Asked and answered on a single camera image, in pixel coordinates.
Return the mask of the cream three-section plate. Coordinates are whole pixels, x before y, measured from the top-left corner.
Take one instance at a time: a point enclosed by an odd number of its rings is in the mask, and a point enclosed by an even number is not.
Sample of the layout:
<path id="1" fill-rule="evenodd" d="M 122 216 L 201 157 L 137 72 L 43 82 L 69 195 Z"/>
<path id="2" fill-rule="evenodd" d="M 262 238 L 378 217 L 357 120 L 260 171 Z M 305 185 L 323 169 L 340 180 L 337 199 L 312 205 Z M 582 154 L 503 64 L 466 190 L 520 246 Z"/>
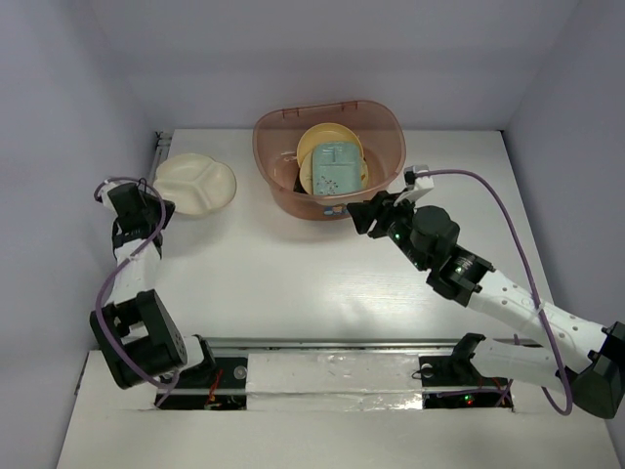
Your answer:
<path id="1" fill-rule="evenodd" d="M 168 157 L 155 170 L 154 188 L 177 213 L 205 217 L 230 204 L 237 182 L 225 163 L 194 152 Z"/>

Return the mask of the light teal divided tray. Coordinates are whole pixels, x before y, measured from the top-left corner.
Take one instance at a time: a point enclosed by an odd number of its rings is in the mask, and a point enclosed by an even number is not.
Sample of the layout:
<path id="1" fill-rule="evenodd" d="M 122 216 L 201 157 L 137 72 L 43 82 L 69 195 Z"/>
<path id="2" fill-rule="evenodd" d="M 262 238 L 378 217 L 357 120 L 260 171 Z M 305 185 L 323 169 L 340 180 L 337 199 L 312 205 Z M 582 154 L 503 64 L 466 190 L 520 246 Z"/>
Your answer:
<path id="1" fill-rule="evenodd" d="M 327 142 L 312 151 L 312 193 L 339 195 L 359 192 L 362 183 L 362 156 L 357 144 Z"/>

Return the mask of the beige bird-painted plate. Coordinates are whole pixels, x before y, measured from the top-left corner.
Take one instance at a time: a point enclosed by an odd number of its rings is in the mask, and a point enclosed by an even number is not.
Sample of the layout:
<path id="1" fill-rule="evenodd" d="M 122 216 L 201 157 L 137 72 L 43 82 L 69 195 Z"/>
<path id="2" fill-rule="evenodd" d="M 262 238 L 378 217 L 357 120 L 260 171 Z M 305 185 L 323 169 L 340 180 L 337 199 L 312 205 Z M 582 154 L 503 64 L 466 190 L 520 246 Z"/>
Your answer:
<path id="1" fill-rule="evenodd" d="M 298 181 L 303 188 L 304 193 L 308 193 L 310 195 L 339 195 L 350 192 L 358 192 L 361 190 L 365 190 L 369 184 L 369 170 L 367 163 L 364 159 L 361 160 L 361 169 L 360 169 L 360 187 L 351 187 L 348 188 L 346 183 L 340 183 L 335 181 L 328 181 L 325 184 L 325 188 L 320 192 L 315 188 L 315 184 L 313 181 L 313 154 L 309 152 L 299 170 Z"/>

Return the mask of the orange round bear plate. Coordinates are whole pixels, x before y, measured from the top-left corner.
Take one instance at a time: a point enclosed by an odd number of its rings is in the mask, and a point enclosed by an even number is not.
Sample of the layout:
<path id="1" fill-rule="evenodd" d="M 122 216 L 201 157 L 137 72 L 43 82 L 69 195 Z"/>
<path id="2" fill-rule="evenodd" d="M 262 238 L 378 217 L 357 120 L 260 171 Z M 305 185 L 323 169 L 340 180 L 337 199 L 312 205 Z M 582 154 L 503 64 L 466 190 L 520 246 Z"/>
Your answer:
<path id="1" fill-rule="evenodd" d="M 296 151 L 298 165 L 301 166 L 305 157 L 318 145 L 331 142 L 353 143 L 359 149 L 360 155 L 363 155 L 362 144 L 351 129 L 338 123 L 326 122 L 309 128 L 300 138 Z"/>

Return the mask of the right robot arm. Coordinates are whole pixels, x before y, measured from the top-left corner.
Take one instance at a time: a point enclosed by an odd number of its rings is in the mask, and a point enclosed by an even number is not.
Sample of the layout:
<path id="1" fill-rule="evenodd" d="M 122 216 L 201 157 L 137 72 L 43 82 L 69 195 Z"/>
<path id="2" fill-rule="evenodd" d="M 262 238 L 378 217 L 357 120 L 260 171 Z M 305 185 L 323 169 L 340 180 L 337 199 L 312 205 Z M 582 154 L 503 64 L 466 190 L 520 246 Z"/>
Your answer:
<path id="1" fill-rule="evenodd" d="M 510 326 L 538 348 L 499 344 L 466 335 L 449 359 L 451 375 L 471 383 L 501 376 L 563 394 L 602 419 L 613 418 L 624 398 L 624 325 L 584 320 L 531 294 L 493 265 L 461 247 L 459 226 L 433 205 L 417 207 L 401 193 L 378 192 L 348 204 L 356 231 L 387 237 L 439 296 Z"/>

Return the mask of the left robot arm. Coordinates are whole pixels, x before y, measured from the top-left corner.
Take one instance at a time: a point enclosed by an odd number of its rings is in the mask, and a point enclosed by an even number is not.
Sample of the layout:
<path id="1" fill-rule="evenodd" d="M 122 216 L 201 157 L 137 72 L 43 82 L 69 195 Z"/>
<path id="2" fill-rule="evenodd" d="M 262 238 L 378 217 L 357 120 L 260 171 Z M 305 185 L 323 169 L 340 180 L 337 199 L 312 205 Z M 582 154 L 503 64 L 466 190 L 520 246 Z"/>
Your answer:
<path id="1" fill-rule="evenodd" d="M 128 177 L 100 183 L 94 199 L 114 213 L 111 242 L 116 267 L 90 314 L 90 326 L 114 382 L 121 389 L 150 383 L 165 392 L 210 386 L 218 365 L 208 341 L 195 335 L 200 352 L 188 355 L 190 342 L 155 289 L 162 232 L 175 203 L 145 179 Z"/>

